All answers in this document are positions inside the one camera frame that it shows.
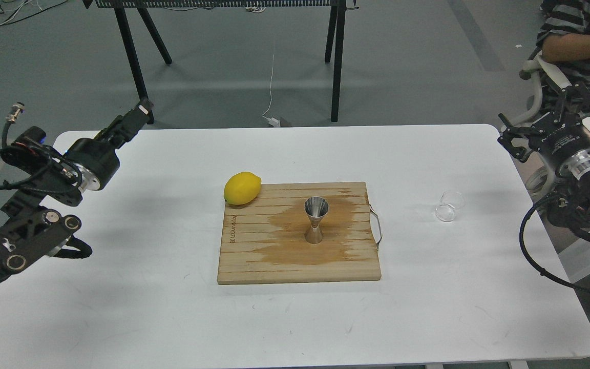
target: wooden cutting board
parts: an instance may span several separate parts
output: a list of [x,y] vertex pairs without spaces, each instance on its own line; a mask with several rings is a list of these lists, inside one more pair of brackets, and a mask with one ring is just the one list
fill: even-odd
[[[321,196],[329,212],[323,241],[310,244],[304,201]],[[263,184],[243,206],[225,205],[219,284],[379,280],[365,182]]]

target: connector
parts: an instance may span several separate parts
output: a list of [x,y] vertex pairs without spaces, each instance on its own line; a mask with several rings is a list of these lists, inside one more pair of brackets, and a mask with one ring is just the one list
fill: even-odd
[[276,119],[274,117],[268,118],[267,123],[270,124],[270,126],[273,126],[275,128],[281,127],[281,123],[279,122],[279,119]]

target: white table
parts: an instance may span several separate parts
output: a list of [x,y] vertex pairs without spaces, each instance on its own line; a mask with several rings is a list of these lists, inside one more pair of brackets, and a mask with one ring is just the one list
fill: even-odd
[[[68,132],[67,148],[94,132]],[[0,367],[277,367],[590,356],[570,289],[527,264],[531,206],[490,126],[143,131],[77,208],[94,254],[0,285]],[[217,285],[223,185],[365,181],[382,280]],[[433,216],[466,196],[452,223]],[[534,216],[532,255],[566,276]]]

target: metal handle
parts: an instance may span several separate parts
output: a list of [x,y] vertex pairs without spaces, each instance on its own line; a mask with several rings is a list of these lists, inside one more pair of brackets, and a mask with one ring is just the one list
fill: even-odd
[[382,224],[379,221],[379,215],[377,215],[375,209],[372,208],[372,205],[368,204],[368,206],[370,207],[370,213],[374,215],[375,218],[377,218],[377,228],[379,229],[379,240],[377,240],[377,250],[379,250],[379,243],[382,241],[382,238],[384,238],[384,233],[382,233]]

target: black table leg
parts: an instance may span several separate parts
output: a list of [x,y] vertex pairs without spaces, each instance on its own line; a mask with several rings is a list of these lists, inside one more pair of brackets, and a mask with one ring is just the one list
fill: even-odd
[[332,121],[338,121],[340,102],[340,71],[343,63],[343,37],[345,35],[345,13],[347,0],[338,2],[338,20],[336,22],[336,47],[334,55],[334,86],[332,87]]
[[161,52],[161,56],[167,65],[171,65],[172,58],[170,54],[168,54],[168,49],[165,47],[163,40],[161,39],[161,35],[159,35],[159,31],[156,29],[154,25],[154,21],[152,21],[152,17],[150,17],[150,13],[147,12],[146,8],[138,8],[138,12],[140,13],[140,18],[142,18],[143,22],[145,22],[145,26],[147,26],[147,30],[150,32],[156,47],[159,48],[159,52]]
[[[140,70],[140,63],[138,61],[138,54],[136,54],[136,47],[133,45],[133,38],[131,38],[131,30],[129,30],[129,21],[124,8],[115,8],[115,18],[117,18],[117,26],[120,28],[122,35],[122,42],[124,43],[124,50],[127,52],[127,59],[129,59],[129,67],[131,67],[131,74],[133,74],[133,81],[136,84],[136,91],[138,91],[138,98],[142,99],[147,96],[147,89],[145,88],[145,81],[142,79],[142,71]],[[154,112],[152,115],[152,123],[154,123]]]
[[327,47],[325,50],[325,63],[332,60],[332,47],[334,46],[335,21],[338,16],[338,6],[332,6],[329,12],[329,30],[327,31]]

